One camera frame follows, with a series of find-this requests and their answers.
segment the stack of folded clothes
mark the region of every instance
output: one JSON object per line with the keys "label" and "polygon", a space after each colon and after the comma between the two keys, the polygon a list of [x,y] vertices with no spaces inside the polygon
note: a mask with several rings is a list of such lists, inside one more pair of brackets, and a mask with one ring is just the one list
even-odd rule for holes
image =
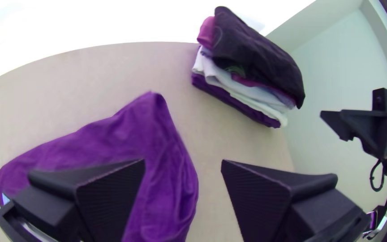
{"label": "stack of folded clothes", "polygon": [[302,76],[293,58],[228,8],[217,7],[203,22],[198,42],[195,87],[273,128],[285,127],[285,113],[302,106]]}

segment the white wall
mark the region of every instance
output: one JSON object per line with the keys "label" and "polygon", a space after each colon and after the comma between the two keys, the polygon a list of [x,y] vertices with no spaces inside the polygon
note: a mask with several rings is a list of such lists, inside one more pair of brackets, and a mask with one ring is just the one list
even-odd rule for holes
{"label": "white wall", "polygon": [[[371,110],[371,91],[387,88],[387,61],[380,44],[359,10],[291,52],[301,69],[306,99],[288,113],[284,129],[295,168],[301,173],[336,173],[337,188],[365,211],[387,196],[370,188],[376,159],[362,151],[355,138],[344,142],[320,119],[322,110]],[[380,183],[381,167],[376,172]]]}
{"label": "white wall", "polygon": [[271,33],[261,31],[287,52],[324,31],[344,16],[357,10],[362,0],[315,0]]}

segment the folded purple fabric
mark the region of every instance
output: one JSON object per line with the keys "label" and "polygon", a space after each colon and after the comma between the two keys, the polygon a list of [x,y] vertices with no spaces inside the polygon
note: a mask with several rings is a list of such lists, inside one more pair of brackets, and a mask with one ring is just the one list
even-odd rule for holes
{"label": "folded purple fabric", "polygon": [[199,34],[197,37],[198,43],[209,50],[212,49],[214,25],[215,17],[206,18],[202,23],[201,28],[199,29]]}
{"label": "folded purple fabric", "polygon": [[195,215],[198,178],[160,94],[148,92],[114,116],[8,162],[0,169],[0,194],[11,197],[28,186],[31,169],[57,171],[139,157],[145,159],[146,172],[122,241],[185,241]]}
{"label": "folded purple fabric", "polygon": [[251,118],[260,124],[268,127],[279,128],[280,122],[276,119],[272,119],[260,111],[254,110],[244,103],[241,103],[237,99],[231,97],[231,95],[220,87],[207,84],[204,76],[196,73],[192,73],[192,85],[196,88],[214,96],[229,106],[237,109],[247,117]]}

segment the black plastic part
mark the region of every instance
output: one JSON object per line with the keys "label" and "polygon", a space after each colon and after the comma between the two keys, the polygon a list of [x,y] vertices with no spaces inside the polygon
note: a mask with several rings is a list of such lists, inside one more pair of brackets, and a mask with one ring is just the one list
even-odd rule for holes
{"label": "black plastic part", "polygon": [[10,201],[0,209],[0,227],[5,235],[14,242],[40,242],[22,226],[22,219]]}
{"label": "black plastic part", "polygon": [[144,160],[31,171],[32,186],[0,209],[0,226],[14,242],[37,241],[24,221],[62,242],[119,242],[144,172]]}
{"label": "black plastic part", "polygon": [[320,117],[340,139],[348,141],[358,137],[366,153],[377,159],[387,158],[387,89],[373,91],[372,111],[321,111]]}
{"label": "black plastic part", "polygon": [[223,160],[221,172],[245,242],[347,242],[370,217],[335,190],[337,176],[302,175]]}
{"label": "black plastic part", "polygon": [[80,230],[81,218],[72,201],[29,186],[13,202],[26,221],[58,241],[71,241]]}

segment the white towel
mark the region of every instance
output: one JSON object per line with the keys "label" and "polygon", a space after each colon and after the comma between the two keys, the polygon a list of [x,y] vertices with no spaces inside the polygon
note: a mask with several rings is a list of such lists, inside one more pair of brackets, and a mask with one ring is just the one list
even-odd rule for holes
{"label": "white towel", "polygon": [[270,118],[279,120],[281,127],[285,127],[288,124],[288,118],[282,111],[288,111],[289,108],[284,103],[265,90],[257,87],[244,86],[232,80],[230,73],[217,67],[212,60],[203,56],[201,51],[202,46],[197,53],[192,72],[203,75],[209,85],[224,89],[233,98],[248,105],[252,109],[258,110]]}

